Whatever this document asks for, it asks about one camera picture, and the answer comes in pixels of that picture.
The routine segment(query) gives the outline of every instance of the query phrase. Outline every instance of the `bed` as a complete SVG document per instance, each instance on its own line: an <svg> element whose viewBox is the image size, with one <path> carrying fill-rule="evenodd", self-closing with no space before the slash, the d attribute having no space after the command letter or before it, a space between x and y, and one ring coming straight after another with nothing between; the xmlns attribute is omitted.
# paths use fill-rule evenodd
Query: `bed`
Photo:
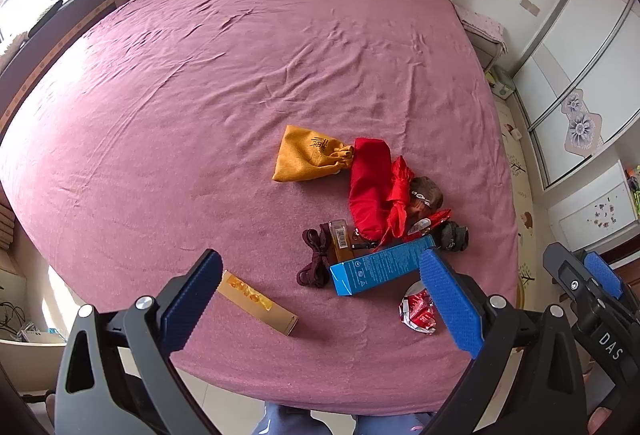
<svg viewBox="0 0 640 435"><path fill-rule="evenodd" d="M354 297L299 287L301 232L349 217L349 174L271 180L286 124L383 138L443 190L470 246L447 259L512 303L509 165L450 0L132 0L21 105L0 179L34 244L101 311L157 293L206 247L297 313L284 337L215 295L179 367L324 411L436 410L468 363L440 322L403 325L407 275Z"/></svg>

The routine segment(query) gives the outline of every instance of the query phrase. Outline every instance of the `person's leg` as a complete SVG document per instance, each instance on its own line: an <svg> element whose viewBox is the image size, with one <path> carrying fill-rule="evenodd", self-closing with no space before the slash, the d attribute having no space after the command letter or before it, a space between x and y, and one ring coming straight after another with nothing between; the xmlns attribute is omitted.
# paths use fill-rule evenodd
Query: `person's leg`
<svg viewBox="0 0 640 435"><path fill-rule="evenodd" d="M332 435L328 426L309 410L264 403L264 418L253 435Z"/></svg>
<svg viewBox="0 0 640 435"><path fill-rule="evenodd" d="M353 435L418 435L429 423L431 413L409 413L373 417L357 415Z"/></svg>

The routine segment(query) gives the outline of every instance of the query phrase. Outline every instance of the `drawstring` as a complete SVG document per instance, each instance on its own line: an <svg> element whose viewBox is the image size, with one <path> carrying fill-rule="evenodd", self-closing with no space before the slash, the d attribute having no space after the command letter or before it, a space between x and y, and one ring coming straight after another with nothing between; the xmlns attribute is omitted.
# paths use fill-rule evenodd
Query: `drawstring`
<svg viewBox="0 0 640 435"><path fill-rule="evenodd" d="M302 232L302 239L314 253L311 257L311 263L298 272L296 281L298 285L303 287L312 285L322 288L330 280L329 261L326 258L327 251L332 246L329 224L320 224L319 234L315 229L305 229Z"/></svg>

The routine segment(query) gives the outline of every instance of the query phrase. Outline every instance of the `white textured pillow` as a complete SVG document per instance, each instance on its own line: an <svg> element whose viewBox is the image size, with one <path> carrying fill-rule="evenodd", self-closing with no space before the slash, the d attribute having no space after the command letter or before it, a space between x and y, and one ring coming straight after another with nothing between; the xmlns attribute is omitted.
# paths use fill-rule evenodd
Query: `white textured pillow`
<svg viewBox="0 0 640 435"><path fill-rule="evenodd" d="M20 32L9 36L5 41L0 43L0 74L4 71L9 62L20 50L20 46L27 39L27 31Z"/></svg>

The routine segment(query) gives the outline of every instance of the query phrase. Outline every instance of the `barcode label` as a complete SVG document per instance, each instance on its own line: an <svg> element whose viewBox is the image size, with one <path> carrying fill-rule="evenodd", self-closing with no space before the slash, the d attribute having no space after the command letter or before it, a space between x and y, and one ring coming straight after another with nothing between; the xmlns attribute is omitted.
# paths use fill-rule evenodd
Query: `barcode label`
<svg viewBox="0 0 640 435"><path fill-rule="evenodd" d="M344 227L339 227L335 230L335 236L338 239L338 248L346 249L349 244L347 243L347 231Z"/></svg>

